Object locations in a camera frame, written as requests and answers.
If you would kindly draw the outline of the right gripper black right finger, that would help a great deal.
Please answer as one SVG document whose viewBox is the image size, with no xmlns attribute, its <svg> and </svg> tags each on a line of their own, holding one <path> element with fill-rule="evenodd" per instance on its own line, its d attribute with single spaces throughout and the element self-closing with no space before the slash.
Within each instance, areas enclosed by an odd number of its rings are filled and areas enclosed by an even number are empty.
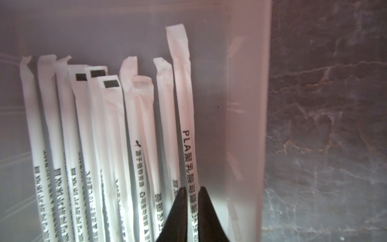
<svg viewBox="0 0 387 242">
<path fill-rule="evenodd" d="M 198 197 L 198 232 L 200 242 L 229 242 L 205 187 Z"/>
</svg>

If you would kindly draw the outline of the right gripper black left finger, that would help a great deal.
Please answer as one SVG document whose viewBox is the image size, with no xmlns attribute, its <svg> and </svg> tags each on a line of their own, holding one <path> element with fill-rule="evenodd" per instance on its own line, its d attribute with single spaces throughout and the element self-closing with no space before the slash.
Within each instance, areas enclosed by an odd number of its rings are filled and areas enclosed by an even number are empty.
<svg viewBox="0 0 387 242">
<path fill-rule="evenodd" d="M 156 242 L 187 242 L 187 222 L 187 192 L 182 187 L 177 192 L 164 229 Z"/>
</svg>

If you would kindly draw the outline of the paper straw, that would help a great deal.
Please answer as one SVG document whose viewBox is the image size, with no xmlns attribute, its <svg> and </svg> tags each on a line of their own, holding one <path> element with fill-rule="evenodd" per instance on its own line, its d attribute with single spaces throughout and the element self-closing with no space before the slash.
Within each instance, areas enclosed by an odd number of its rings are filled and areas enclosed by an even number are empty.
<svg viewBox="0 0 387 242">
<path fill-rule="evenodd" d="M 42 55 L 39 57 L 37 62 L 38 85 L 48 129 L 61 240 L 63 242 L 73 242 L 75 240 L 75 233 L 72 221 L 68 176 L 59 116 L 59 103 L 54 70 L 55 63 L 56 55 L 54 54 Z"/>
<path fill-rule="evenodd" d="M 162 57 L 153 59 L 157 69 L 156 83 L 163 134 L 163 146 L 168 170 L 171 198 L 175 199 L 181 187 L 177 128 L 174 103 L 174 78 L 172 65 Z"/>
<path fill-rule="evenodd" d="M 123 240 L 134 242 L 136 238 L 123 89 L 117 75 L 96 79 L 105 111 L 109 155 L 114 170 Z"/>
<path fill-rule="evenodd" d="M 92 238 L 94 242 L 104 242 L 106 241 L 106 233 L 103 218 L 102 197 L 100 193 L 101 187 L 97 173 L 98 169 L 91 120 L 91 104 L 85 68 L 86 65 L 69 65 L 68 72 L 70 84 L 75 96 L 86 178 L 86 191 L 91 215 Z"/>
<path fill-rule="evenodd" d="M 44 142 L 35 76 L 29 68 L 32 57 L 23 57 L 20 64 L 28 134 L 32 152 L 33 174 L 39 219 L 44 242 L 59 242 L 54 197 L 50 180 L 47 151 Z"/>
<path fill-rule="evenodd" d="M 196 151 L 195 123 L 193 117 L 193 93 L 191 83 L 191 62 L 188 48 L 188 37 L 183 24 L 166 27 L 167 42 L 173 60 L 175 88 L 180 121 L 180 136 L 183 148 L 183 163 L 186 173 L 189 195 L 189 210 L 193 241 L 199 241 L 199 206 L 200 190 Z"/>
<path fill-rule="evenodd" d="M 63 144 L 69 179 L 69 192 L 72 208 L 72 219 L 75 241 L 89 242 L 90 232 L 87 218 L 87 204 L 82 178 L 82 155 L 78 135 L 78 123 L 75 110 L 75 98 L 70 84 L 68 62 L 71 56 L 59 59 L 54 63 Z"/>
<path fill-rule="evenodd" d="M 154 85 L 152 79 L 146 76 L 135 76 L 131 81 L 138 118 L 141 119 L 140 134 L 152 196 L 154 238 L 157 240 L 164 228 L 164 211 L 154 117 Z"/>
<path fill-rule="evenodd" d="M 129 56 L 124 59 L 121 65 L 119 78 L 124 92 L 129 131 L 129 144 L 136 180 L 139 237 L 141 242 L 150 242 L 152 241 L 152 227 L 150 222 L 147 172 L 139 132 L 135 98 L 133 94 L 134 85 L 131 81 L 131 79 L 136 75 L 138 75 L 138 59 L 136 56 Z"/>
<path fill-rule="evenodd" d="M 102 93 L 97 80 L 97 77 L 108 74 L 108 68 L 107 66 L 91 66 L 86 67 L 85 71 L 91 102 L 93 135 L 101 178 L 102 196 L 106 210 L 108 237 L 110 242 L 121 242 L 122 228 L 120 225 L 117 191 L 115 189 L 112 165 L 109 160 Z"/>
</svg>

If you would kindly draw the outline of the translucent plastic storage box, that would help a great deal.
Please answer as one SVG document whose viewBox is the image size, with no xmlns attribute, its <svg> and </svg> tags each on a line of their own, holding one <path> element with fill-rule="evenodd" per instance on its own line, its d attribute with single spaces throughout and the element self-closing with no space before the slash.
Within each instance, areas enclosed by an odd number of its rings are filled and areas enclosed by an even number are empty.
<svg viewBox="0 0 387 242">
<path fill-rule="evenodd" d="M 270 1 L 1 1 L 1 241 L 41 242 L 19 63 L 71 56 L 116 75 L 137 56 L 170 62 L 166 27 L 188 38 L 197 168 L 228 238 L 261 239 Z"/>
</svg>

